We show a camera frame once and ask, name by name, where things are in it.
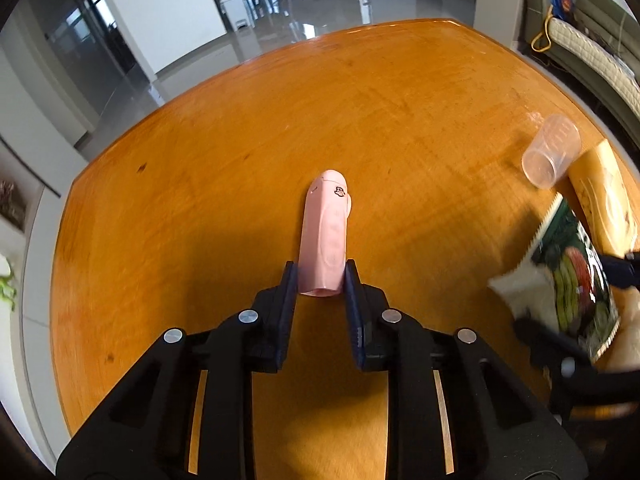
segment green sofa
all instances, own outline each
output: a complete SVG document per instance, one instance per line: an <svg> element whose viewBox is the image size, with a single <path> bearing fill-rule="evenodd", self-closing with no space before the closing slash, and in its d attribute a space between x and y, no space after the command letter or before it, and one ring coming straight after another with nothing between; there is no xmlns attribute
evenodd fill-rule
<svg viewBox="0 0 640 480"><path fill-rule="evenodd" d="M544 29L550 0L526 0L523 40L527 44ZM576 0L575 18L596 32L640 79L640 25L613 0ZM544 54L571 73L612 113L635 146L640 148L640 118L597 72L558 44Z"/></svg>

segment white quilted cushion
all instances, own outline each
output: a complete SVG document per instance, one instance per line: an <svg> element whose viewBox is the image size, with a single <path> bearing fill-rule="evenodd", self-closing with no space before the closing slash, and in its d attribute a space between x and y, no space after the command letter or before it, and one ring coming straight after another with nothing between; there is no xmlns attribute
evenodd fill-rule
<svg viewBox="0 0 640 480"><path fill-rule="evenodd" d="M552 18L549 37L553 43L575 54L600 74L640 118L640 88L635 78L595 41L587 38L567 22Z"/></svg>

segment silver screw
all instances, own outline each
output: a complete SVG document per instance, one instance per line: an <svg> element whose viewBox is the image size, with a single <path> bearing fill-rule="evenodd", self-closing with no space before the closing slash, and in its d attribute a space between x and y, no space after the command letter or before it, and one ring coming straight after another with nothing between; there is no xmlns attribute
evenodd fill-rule
<svg viewBox="0 0 640 480"><path fill-rule="evenodd" d="M171 328L164 333L163 338L167 343L177 343L182 339L182 330L179 328Z"/></svg>
<svg viewBox="0 0 640 480"><path fill-rule="evenodd" d="M569 378L575 373L575 359L573 357L565 357L560 363L560 374L564 378Z"/></svg>
<svg viewBox="0 0 640 480"><path fill-rule="evenodd" d="M458 331L458 339L463 343L471 344L475 343L478 336L473 330L469 330L468 328L463 328Z"/></svg>
<svg viewBox="0 0 640 480"><path fill-rule="evenodd" d="M243 310L240 314L238 314L238 319L240 323L253 323L258 319L258 313L255 310Z"/></svg>
<svg viewBox="0 0 640 480"><path fill-rule="evenodd" d="M382 319L384 319L388 323L397 323L402 319L402 314L400 314L397 310L388 308L382 313Z"/></svg>

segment snack package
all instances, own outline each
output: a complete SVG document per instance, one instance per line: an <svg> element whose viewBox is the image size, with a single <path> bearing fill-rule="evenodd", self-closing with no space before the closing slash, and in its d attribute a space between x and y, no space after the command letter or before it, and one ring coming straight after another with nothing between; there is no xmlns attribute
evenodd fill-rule
<svg viewBox="0 0 640 480"><path fill-rule="evenodd" d="M489 280L514 317L531 316L574 339L595 362L620 316L589 236L558 194L518 267Z"/></svg>
<svg viewBox="0 0 640 480"><path fill-rule="evenodd" d="M569 167L568 174L587 217L594 247L601 254L623 258L636 243L638 224L609 142L603 140L584 153Z"/></svg>

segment sofa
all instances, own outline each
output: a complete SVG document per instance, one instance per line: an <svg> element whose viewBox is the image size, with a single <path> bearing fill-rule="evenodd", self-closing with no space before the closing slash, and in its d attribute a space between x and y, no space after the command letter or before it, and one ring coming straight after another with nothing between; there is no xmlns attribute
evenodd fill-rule
<svg viewBox="0 0 640 480"><path fill-rule="evenodd" d="M545 30L550 5L550 0L526 0L521 39L528 45ZM551 47L537 54L529 46L526 52L575 77L640 149L640 25L613 0L575 0L574 18L573 24L552 18L548 37L543 33L534 44L542 50L550 40Z"/></svg>

